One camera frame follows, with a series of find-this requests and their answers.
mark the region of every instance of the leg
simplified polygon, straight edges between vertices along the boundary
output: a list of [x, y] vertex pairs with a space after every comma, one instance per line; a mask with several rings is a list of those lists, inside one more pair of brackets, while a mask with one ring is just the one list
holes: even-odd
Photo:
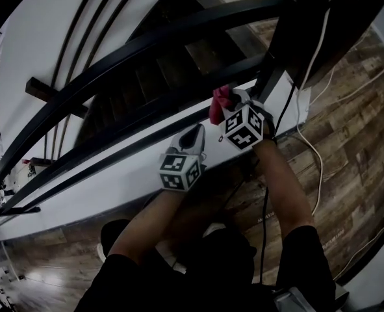
[[233, 229], [219, 229], [204, 237], [193, 251], [186, 279], [199, 285], [250, 285], [256, 249]]
[[303, 188], [272, 141], [263, 140], [254, 150], [283, 238], [277, 286], [297, 287], [317, 311], [331, 311], [335, 284]]
[[[101, 230], [101, 244], [105, 257], [108, 256], [112, 245], [114, 245], [116, 239], [125, 227], [127, 227], [129, 222], [129, 220], [115, 220], [103, 226]], [[173, 272], [170, 265], [155, 248], [144, 257], [141, 267], [145, 271], [152, 272], [153, 274]]]

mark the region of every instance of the wood floor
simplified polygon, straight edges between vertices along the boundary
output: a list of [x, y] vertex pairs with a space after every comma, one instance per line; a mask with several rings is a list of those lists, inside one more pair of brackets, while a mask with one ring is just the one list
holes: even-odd
[[[269, 21], [255, 24], [252, 29], [268, 43], [274, 26]], [[327, 92], [312, 105], [301, 129], [324, 160], [321, 202], [314, 219], [334, 276], [384, 226], [384, 74], [349, 100], [330, 106], [328, 103], [354, 91], [383, 67], [384, 47], [369, 31], [336, 65]], [[314, 86], [312, 97], [320, 93], [328, 80], [329, 75]], [[282, 138], [279, 148], [313, 208], [318, 192], [317, 158], [297, 134]], [[171, 265], [177, 255], [184, 254], [201, 237], [214, 218], [225, 218], [233, 221], [257, 248], [254, 281], [259, 280], [260, 218], [265, 185], [258, 169], [251, 170], [255, 160], [253, 154], [243, 156], [208, 171], [198, 182], [198, 188], [184, 202], [165, 240], [158, 246]], [[225, 206], [243, 177], [246, 181]], [[17, 272], [27, 278], [5, 287], [20, 311], [73, 311], [101, 266], [96, 244], [103, 224], [117, 218], [132, 218], [143, 204], [143, 200], [138, 200], [83, 222], [8, 241], [7, 250]], [[274, 284], [281, 237], [270, 207], [267, 213], [263, 280]]]

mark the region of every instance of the staircase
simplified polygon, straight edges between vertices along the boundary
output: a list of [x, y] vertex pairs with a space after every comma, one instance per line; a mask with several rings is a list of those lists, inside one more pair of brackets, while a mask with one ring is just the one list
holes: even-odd
[[[220, 0], [159, 0], [129, 40], [185, 16], [221, 4]], [[266, 48], [247, 26], [220, 31], [197, 42], [173, 48], [157, 59], [144, 61], [135, 70], [119, 70], [108, 79], [93, 99], [75, 146], [120, 122], [124, 116], [159, 96], [187, 85], [196, 77], [215, 72], [246, 58], [264, 53]], [[167, 118], [201, 100], [178, 107]]]

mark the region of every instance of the white sneaker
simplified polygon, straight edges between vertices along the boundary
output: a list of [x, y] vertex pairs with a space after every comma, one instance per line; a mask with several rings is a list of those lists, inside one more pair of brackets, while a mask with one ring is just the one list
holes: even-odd
[[96, 252], [98, 253], [98, 257], [100, 258], [100, 260], [104, 263], [107, 258], [103, 253], [102, 244], [100, 242], [96, 245]]
[[226, 229], [226, 225], [223, 223], [211, 223], [210, 226], [203, 233], [203, 238], [209, 236], [212, 232], [216, 230]]

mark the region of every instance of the curved handrail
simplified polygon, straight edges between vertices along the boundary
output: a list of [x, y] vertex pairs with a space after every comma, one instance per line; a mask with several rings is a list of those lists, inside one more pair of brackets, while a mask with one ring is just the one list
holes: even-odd
[[168, 47], [184, 45], [211, 31], [278, 17], [283, 0], [243, 0], [197, 12], [136, 38], [90, 67], [62, 89], [30, 120], [0, 160], [0, 183], [16, 163], [76, 105], [98, 93], [98, 80], [116, 67], [135, 68]]
[[127, 114], [123, 121], [108, 126], [102, 132], [88, 139], [80, 146], [73, 148], [52, 165], [41, 171], [9, 199], [4, 204], [3, 209], [5, 211], [10, 210], [36, 189], [46, 185], [61, 173], [72, 170], [99, 152], [130, 137], [133, 133], [137, 133], [141, 127], [145, 128], [155, 118], [167, 112], [168, 109], [184, 105], [196, 97], [196, 89], [199, 89], [198, 94], [200, 97], [210, 98], [212, 90], [215, 88], [233, 81], [238, 81], [239, 83], [250, 81], [256, 77], [262, 58], [263, 55], [248, 58], [221, 71], [212, 72], [194, 83], [161, 96], [136, 109], [134, 112]]
[[[98, 172], [108, 168], [109, 166], [112, 166], [113, 164], [116, 164], [134, 153], [137, 153], [139, 151], [142, 151], [150, 146], [150, 144], [157, 143], [158, 141], [164, 140], [165, 138], [168, 138], [187, 126], [190, 126], [192, 124], [195, 124], [197, 122], [201, 122], [204, 119], [207, 119], [209, 115], [209, 108], [205, 107], [203, 109], [200, 109], [199, 111], [191, 114], [190, 116], [184, 117], [169, 126], [163, 127], [162, 129], [159, 129], [158, 131], [155, 131], [154, 133], [145, 136], [144, 138], [141, 138], [140, 140], [130, 144], [129, 146], [117, 151], [116, 153], [113, 153], [112, 155], [109, 155], [108, 157], [104, 158], [103, 160], [95, 163], [94, 165], [89, 166], [88, 168], [82, 170], [78, 174], [75, 174], [73, 177], [70, 177], [69, 179], [65, 180], [64, 182], [60, 183], [59, 185], [53, 187], [52, 189], [48, 190], [47, 192], [43, 193], [41, 196], [34, 199], [32, 202], [28, 203], [25, 207], [23, 207], [26, 211], [31, 211], [34, 209], [37, 205], [41, 204], [42, 202], [48, 200], [49, 198], [52, 198], [53, 196], [59, 194], [60, 192], [80, 183], [81, 181], [88, 179], [90, 176], [93, 176], [94, 174], [97, 174]], [[2, 221], [0, 223], [0, 226], [11, 221], [14, 219], [17, 215], [13, 215], [10, 218], [7, 218], [6, 220]]]

